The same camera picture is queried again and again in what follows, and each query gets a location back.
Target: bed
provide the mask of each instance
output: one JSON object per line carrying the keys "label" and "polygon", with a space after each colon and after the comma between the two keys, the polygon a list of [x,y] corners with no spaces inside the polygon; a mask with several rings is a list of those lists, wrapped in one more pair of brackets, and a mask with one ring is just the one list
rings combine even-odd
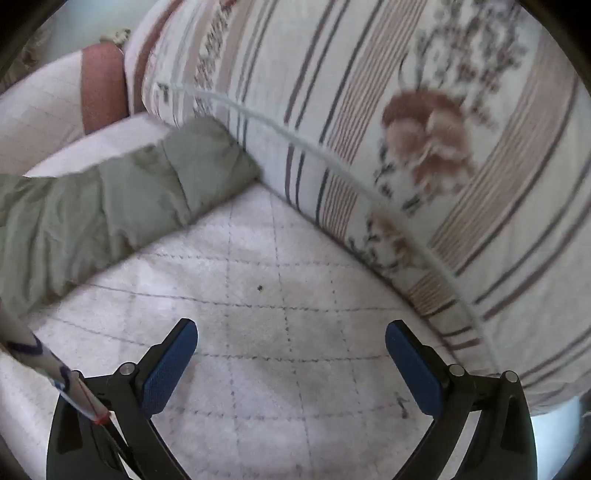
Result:
{"label": "bed", "polygon": [[[28,175],[81,169],[168,131],[146,114],[123,122]],[[201,340],[155,422],[192,478],[388,478],[430,423],[383,337],[403,318],[424,343],[437,338],[261,185],[27,323],[66,363],[100,375],[139,359],[181,317]],[[0,371],[0,430],[29,475],[44,478],[56,393],[8,358]]]}

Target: pillow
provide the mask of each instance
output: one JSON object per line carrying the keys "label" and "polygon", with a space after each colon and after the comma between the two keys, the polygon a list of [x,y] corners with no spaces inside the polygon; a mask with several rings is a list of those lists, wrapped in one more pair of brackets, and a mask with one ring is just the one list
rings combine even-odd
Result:
{"label": "pillow", "polygon": [[69,54],[0,96],[0,173],[24,174],[127,116],[121,51],[101,43]]}
{"label": "pillow", "polygon": [[[513,369],[535,412],[589,389],[591,101],[517,4],[185,0],[148,64],[148,112],[224,122],[264,182],[399,291],[467,369]],[[333,150],[444,269],[321,161],[167,83],[225,93]]]}
{"label": "pillow", "polygon": [[141,86],[148,57],[166,21],[182,3],[183,0],[158,0],[125,43],[125,78],[131,114],[145,111]]}

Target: metal screw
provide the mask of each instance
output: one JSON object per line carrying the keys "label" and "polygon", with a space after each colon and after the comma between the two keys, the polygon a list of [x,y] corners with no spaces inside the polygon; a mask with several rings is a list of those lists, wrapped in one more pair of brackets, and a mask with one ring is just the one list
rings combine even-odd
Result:
{"label": "metal screw", "polygon": [[517,381],[519,380],[517,374],[515,372],[512,372],[511,370],[505,372],[505,378],[511,383],[517,383]]}
{"label": "metal screw", "polygon": [[450,365],[449,372],[454,377],[462,377],[466,373],[466,371],[463,369],[461,365]]}
{"label": "metal screw", "polygon": [[132,362],[127,362],[119,367],[119,373],[121,375],[131,375],[135,370],[135,364]]}

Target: quilted mattress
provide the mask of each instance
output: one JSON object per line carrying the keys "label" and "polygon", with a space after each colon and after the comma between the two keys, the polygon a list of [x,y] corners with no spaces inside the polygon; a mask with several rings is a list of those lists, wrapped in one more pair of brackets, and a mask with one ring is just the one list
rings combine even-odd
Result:
{"label": "quilted mattress", "polygon": [[[29,175],[80,170],[167,130],[133,117]],[[450,362],[392,290],[258,184],[27,322],[90,377],[139,360],[182,317],[199,345],[154,423],[195,480],[392,478],[430,418],[387,354],[386,325],[404,319]],[[0,433],[43,479],[56,392],[7,356],[0,386]]]}

